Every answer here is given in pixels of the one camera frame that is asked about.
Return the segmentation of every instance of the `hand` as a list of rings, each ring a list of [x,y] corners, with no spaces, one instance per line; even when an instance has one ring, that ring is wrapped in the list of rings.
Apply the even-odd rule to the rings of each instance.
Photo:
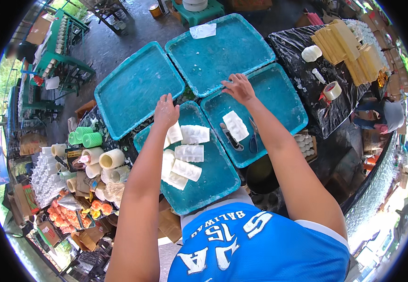
[[[173,97],[171,93],[162,95],[157,102],[154,112],[154,125],[156,127],[168,130],[179,119],[179,105],[173,106]]]
[[[244,106],[249,100],[256,98],[254,89],[244,74],[231,74],[229,79],[232,83],[225,80],[221,82],[226,86],[221,92],[231,95]]]

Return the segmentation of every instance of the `tree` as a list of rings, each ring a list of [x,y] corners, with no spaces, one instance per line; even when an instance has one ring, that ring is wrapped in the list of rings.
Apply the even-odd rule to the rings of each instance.
[[[19,60],[6,59],[2,56],[0,60],[0,115],[3,114],[7,106],[4,106],[4,101],[8,99],[8,93],[11,86],[15,85],[15,81],[21,77],[22,63]]]

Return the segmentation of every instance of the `teal plastic tray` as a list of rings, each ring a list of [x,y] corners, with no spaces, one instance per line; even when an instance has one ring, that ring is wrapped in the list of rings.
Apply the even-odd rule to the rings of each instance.
[[[180,106],[179,124],[210,127],[199,106],[193,101]],[[138,152],[150,130],[151,126],[148,126],[135,135],[133,144]],[[171,144],[168,149],[174,150],[179,145],[180,142]],[[188,214],[202,208],[240,187],[240,178],[212,129],[210,142],[201,145],[204,145],[204,162],[191,162],[203,169],[197,182],[188,180],[187,186],[181,191],[161,181],[160,190],[178,214]]]
[[[114,140],[149,118],[163,94],[173,99],[185,83],[157,42],[150,42],[125,59],[94,90],[110,136]]]
[[[307,125],[308,117],[303,104],[284,69],[279,64],[267,65],[247,75],[247,77],[257,98],[291,134],[296,134]],[[250,114],[245,106],[241,105],[229,94],[218,91],[204,98],[201,101],[201,109],[236,167],[246,167],[267,153],[259,134],[257,134],[259,151],[257,153],[250,152],[249,142],[254,133],[249,120]],[[231,110],[234,110],[240,116],[250,133],[250,136],[240,142],[245,147],[243,151],[236,151],[232,147],[220,127],[223,116]]]
[[[220,82],[230,74],[248,74],[275,60],[267,42],[240,14],[208,23],[217,24],[215,36],[193,39],[187,31],[165,45],[196,96],[206,97],[223,88]]]

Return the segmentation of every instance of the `packing tape roll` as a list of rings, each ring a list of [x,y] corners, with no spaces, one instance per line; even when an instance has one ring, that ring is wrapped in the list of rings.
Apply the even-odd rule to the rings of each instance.
[[[339,83],[336,81],[333,81],[326,85],[326,87],[323,89],[323,94],[326,96],[326,99],[332,101],[335,98],[339,97],[339,95],[342,93],[342,88],[340,87]]]

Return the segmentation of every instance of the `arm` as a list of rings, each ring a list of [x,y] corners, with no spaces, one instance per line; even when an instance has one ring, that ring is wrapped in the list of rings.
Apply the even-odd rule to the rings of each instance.
[[[171,94],[163,95],[124,189],[107,282],[158,281],[160,277],[157,229],[163,144],[178,118],[179,106],[173,106]]]
[[[381,124],[381,123],[376,123],[374,125],[375,129],[379,130],[380,134],[387,134],[389,128],[387,125]]]
[[[320,223],[347,239],[342,210],[303,158],[293,136],[255,96],[246,76],[232,74],[229,79],[233,83],[222,81],[227,87],[223,92],[246,106],[254,118],[290,218]]]
[[[27,60],[24,60],[24,71],[26,70],[28,70],[28,62]],[[23,82],[25,82],[25,80],[27,79],[27,76],[29,76],[29,74],[25,74]]]

